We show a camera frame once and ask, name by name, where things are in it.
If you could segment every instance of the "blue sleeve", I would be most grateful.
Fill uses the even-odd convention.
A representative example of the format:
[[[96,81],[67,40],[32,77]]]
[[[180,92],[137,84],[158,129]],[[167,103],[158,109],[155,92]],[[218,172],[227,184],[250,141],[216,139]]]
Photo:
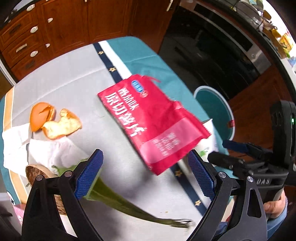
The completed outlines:
[[[275,219],[268,220],[267,222],[268,238],[270,238],[274,234],[274,232],[279,228],[281,223],[284,221],[285,217],[287,216],[287,209],[288,209],[288,200],[286,198],[286,207],[282,212],[282,214]],[[223,233],[226,229],[226,226],[227,226],[227,222],[221,222],[217,228],[216,235]]]

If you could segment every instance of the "metal screw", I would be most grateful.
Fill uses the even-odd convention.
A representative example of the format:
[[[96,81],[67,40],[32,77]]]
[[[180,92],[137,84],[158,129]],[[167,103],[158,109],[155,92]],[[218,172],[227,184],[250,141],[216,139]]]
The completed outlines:
[[[65,175],[65,177],[71,177],[72,171],[66,171],[64,175]]]
[[[219,172],[219,177],[226,178],[226,173],[225,172]]]
[[[251,182],[251,183],[254,181],[254,179],[253,179],[252,177],[250,177],[250,176],[247,177],[247,180],[248,180],[249,182]]]
[[[43,178],[43,175],[38,175],[38,176],[36,177],[36,180],[37,180],[37,181],[40,181],[40,180],[42,180],[42,178]]]

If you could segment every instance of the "green vegetable stalk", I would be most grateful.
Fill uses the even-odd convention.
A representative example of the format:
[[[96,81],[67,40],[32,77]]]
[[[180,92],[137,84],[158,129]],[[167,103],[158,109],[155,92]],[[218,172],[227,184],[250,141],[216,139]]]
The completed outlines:
[[[58,175],[61,176],[67,170],[74,170],[76,166],[70,168],[58,168],[53,166],[58,172]],[[100,201],[106,204],[107,206],[114,208],[120,212],[123,212],[127,215],[133,216],[135,218],[140,218],[154,223],[161,223],[170,225],[177,228],[188,228],[192,220],[189,219],[166,219],[166,218],[157,218],[141,208],[135,206],[131,202],[124,199],[122,196],[113,192],[108,186],[104,184],[102,179],[97,174],[95,180],[92,183],[88,193],[84,196],[87,200]]]

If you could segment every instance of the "hand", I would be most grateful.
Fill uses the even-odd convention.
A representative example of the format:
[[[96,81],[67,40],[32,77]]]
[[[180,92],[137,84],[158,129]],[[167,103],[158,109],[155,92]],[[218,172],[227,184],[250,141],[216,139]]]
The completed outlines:
[[[266,202],[263,206],[265,213],[271,213],[271,218],[277,218],[280,216],[286,207],[286,195],[284,190],[281,193],[279,201]]]

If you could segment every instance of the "orange stripe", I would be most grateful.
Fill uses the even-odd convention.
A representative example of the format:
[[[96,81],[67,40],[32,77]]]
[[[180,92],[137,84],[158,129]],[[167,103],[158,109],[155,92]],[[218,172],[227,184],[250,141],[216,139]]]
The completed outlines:
[[[14,97],[14,87],[7,92],[5,96],[4,104],[4,116],[3,116],[3,131],[6,131],[12,127],[12,106]],[[15,189],[15,192],[21,203],[27,203],[28,193],[25,189],[24,183],[20,175],[9,170],[10,180]]]

